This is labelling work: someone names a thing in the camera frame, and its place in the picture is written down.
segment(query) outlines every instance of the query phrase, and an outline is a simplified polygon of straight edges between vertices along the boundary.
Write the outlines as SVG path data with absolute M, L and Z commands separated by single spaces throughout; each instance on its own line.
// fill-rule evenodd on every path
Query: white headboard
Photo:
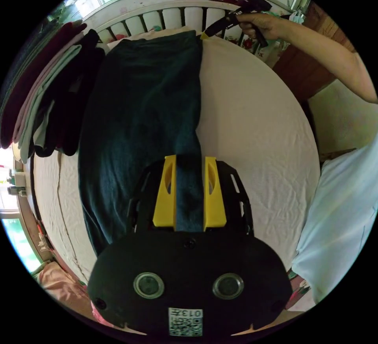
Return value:
M 96 28 L 104 43 L 118 40 L 121 36 L 128 37 L 145 33 L 155 26 L 161 29 L 179 29 L 188 26 L 202 32 L 207 26 L 222 18 L 227 11 L 238 7 L 216 1 L 176 1 L 155 4 L 123 14 Z M 235 26 L 219 36 L 234 40 L 241 44 L 243 35 L 241 28 Z
M 279 14 L 290 12 L 272 1 L 271 11 Z M 207 26 L 238 6 L 213 0 L 113 0 L 98 8 L 84 19 L 87 31 L 98 32 L 103 43 L 148 32 L 154 26 L 175 29 L 188 26 L 202 32 Z M 235 26 L 219 33 L 222 38 L 255 52 L 256 46 Z

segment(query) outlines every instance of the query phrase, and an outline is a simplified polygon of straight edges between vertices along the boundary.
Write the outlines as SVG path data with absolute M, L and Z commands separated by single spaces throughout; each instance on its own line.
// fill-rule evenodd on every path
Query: label sticker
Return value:
M 202 336 L 203 311 L 201 309 L 168 308 L 171 336 Z

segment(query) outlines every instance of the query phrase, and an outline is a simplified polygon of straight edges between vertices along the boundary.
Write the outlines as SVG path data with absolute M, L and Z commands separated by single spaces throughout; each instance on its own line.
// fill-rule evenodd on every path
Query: stacked clothes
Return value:
M 81 20 L 37 28 L 20 50 L 0 90 L 0 144 L 34 153 L 78 149 L 82 116 L 106 48 Z

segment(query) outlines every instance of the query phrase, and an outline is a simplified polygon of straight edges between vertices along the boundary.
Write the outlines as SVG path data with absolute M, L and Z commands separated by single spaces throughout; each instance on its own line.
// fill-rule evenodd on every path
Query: person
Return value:
M 282 39 L 292 44 L 316 59 L 357 96 L 367 102 L 378 104 L 377 92 L 358 53 L 350 52 L 341 44 L 305 26 L 268 14 L 241 14 L 237 16 L 237 19 L 244 34 L 251 39 L 256 38 L 253 24 L 260 29 L 266 39 Z M 369 234 L 369 232 L 366 233 L 366 227 L 370 230 L 374 223 L 378 207 L 378 182 L 376 181 L 378 171 L 370 174 L 372 169 L 378 169 L 377 161 L 375 161 L 377 149 L 378 133 L 371 145 L 331 160 L 328 163 L 328 168 L 324 166 L 322 169 L 318 189 L 298 244 L 299 260 L 295 258 L 293 261 L 293 264 L 297 264 L 298 269 L 301 266 L 302 268 L 306 267 L 308 275 L 311 277 L 321 270 L 320 267 L 324 268 L 324 258 L 320 256 L 327 256 L 327 267 L 322 272 L 322 276 L 327 273 L 333 274 L 334 277 L 330 277 L 328 288 L 322 284 L 318 288 L 313 288 L 313 293 L 318 293 L 317 300 L 314 298 L 315 303 L 324 298 L 350 269 Z M 356 178 L 360 178 L 363 182 L 355 186 Z M 367 185 L 367 191 L 362 189 L 364 185 Z M 324 222 L 323 216 L 319 218 L 324 211 L 327 213 L 328 223 Z M 330 231 L 327 224 L 332 224 L 331 234 L 327 234 L 327 231 Z M 319 242 L 324 244 L 324 235 L 328 236 L 327 244 L 322 246 L 319 245 Z M 345 248 L 350 248 L 351 245 L 356 246 L 356 250 L 346 254 Z M 314 252 L 317 250 L 328 252 L 321 253 L 317 259 L 314 259 Z M 253 324 L 251 324 L 249 330 L 237 335 L 274 327 L 301 314 L 303 312 L 283 310 L 271 324 L 258 330 L 254 330 Z

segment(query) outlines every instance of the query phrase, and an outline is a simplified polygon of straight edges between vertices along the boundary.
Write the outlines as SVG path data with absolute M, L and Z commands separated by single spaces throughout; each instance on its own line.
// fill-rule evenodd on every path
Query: screw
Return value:
M 192 238 L 188 239 L 184 243 L 184 248 L 186 248 L 186 249 L 193 249 L 195 246 L 196 246 L 196 241 Z
M 100 299 L 100 298 L 96 298 L 96 299 L 94 300 L 94 305 L 95 305 L 98 309 L 100 309 L 100 310 L 105 310 L 105 309 L 106 309 L 106 303 L 105 303 L 105 301 L 103 301 L 103 300 Z

